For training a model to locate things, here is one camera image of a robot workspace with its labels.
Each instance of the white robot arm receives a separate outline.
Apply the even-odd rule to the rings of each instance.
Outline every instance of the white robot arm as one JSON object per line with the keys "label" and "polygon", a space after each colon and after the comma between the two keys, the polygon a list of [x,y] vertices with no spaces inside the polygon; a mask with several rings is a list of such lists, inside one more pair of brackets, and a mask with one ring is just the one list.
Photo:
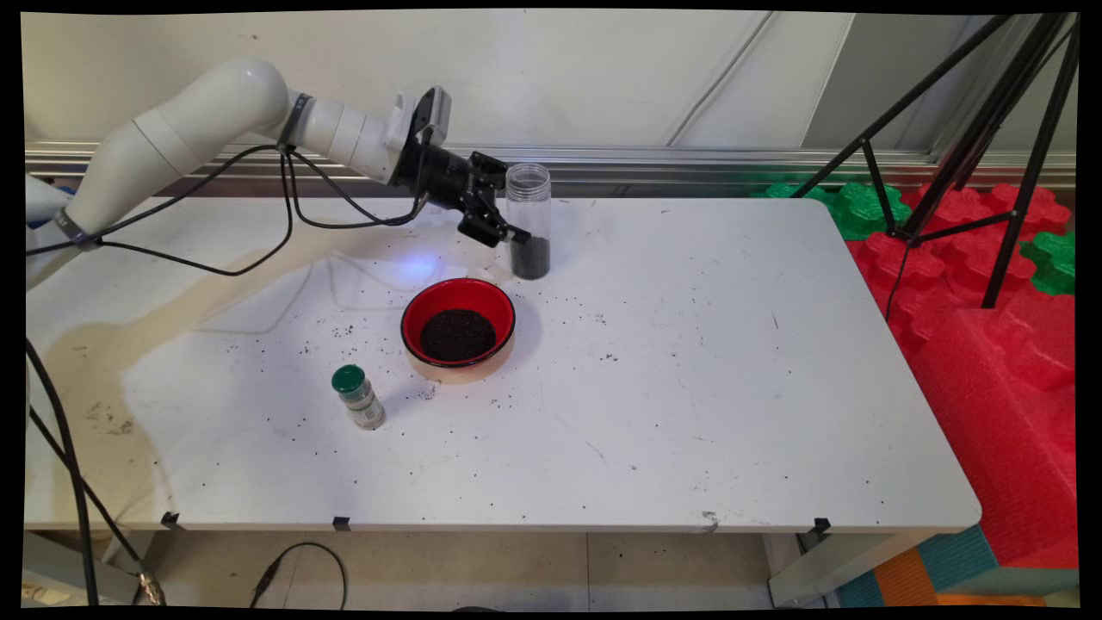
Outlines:
{"label": "white robot arm", "polygon": [[[506,165],[477,152],[464,160],[440,146],[451,110],[443,88],[434,86],[418,101],[398,95],[386,121],[333,99],[300,95],[262,58],[233,58],[207,70],[169,101],[111,131],[93,156],[77,195],[52,221],[29,233],[28,250],[65,240],[94,249],[96,239],[88,235],[199,168],[230,140],[247,131],[279,140],[289,120],[288,143],[380,183],[419,186],[430,202],[463,210],[464,233],[490,246],[510,230],[518,240],[523,238],[494,206]],[[28,289],[76,253],[71,247],[29,257]]]}

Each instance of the table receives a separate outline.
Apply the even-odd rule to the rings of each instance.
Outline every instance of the table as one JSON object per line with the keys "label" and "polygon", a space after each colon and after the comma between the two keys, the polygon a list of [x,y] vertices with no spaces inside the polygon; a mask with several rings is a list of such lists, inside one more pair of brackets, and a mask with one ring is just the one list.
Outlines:
{"label": "table", "polygon": [[[284,213],[190,198],[115,238],[240,265],[278,242]],[[979,522],[820,203],[555,199],[549,214],[538,281],[433,206],[399,228],[296,222],[238,278],[101,248],[28,293],[28,336],[82,471],[130,529],[792,533],[827,519],[834,535],[770,583],[800,605]],[[509,293],[512,340],[465,371],[415,361],[406,303],[465,275]],[[378,431],[329,387],[346,363],[386,406]],[[37,385],[32,404],[52,417]],[[75,527],[67,475],[33,431],[25,483],[25,527]]]}

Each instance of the floor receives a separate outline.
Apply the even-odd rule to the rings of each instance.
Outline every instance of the floor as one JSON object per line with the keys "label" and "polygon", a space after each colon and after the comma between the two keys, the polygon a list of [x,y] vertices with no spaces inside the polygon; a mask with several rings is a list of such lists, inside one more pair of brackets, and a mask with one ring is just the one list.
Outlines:
{"label": "floor", "polygon": [[[771,609],[760,536],[365,532],[164,532],[147,555],[169,605],[247,607],[288,546],[328,546],[346,609],[665,611]],[[257,607],[335,609],[341,574],[322,550],[287,555]]]}

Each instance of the clear plastic jar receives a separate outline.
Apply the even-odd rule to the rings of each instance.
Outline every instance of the clear plastic jar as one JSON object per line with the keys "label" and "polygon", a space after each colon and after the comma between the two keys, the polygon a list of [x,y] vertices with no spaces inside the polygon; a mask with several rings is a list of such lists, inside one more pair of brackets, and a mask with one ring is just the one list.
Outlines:
{"label": "clear plastic jar", "polygon": [[355,365],[341,367],[333,373],[333,390],[341,396],[348,417],[365,431],[375,431],[382,425],[387,412],[375,395],[371,382],[367,381],[363,369]]}
{"label": "clear plastic jar", "polygon": [[518,278],[538,280],[551,270],[551,173],[538,163],[510,165],[505,173],[505,197],[506,220],[532,233],[526,242],[509,242],[509,268]]}

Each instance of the jar lid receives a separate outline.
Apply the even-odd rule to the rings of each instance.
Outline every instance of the jar lid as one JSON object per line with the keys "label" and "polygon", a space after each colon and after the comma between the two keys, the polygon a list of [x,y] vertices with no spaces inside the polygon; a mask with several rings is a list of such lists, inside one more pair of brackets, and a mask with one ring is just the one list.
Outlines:
{"label": "jar lid", "polygon": [[348,394],[359,390],[364,385],[364,371],[356,365],[341,367],[333,373],[333,390],[342,394]]}

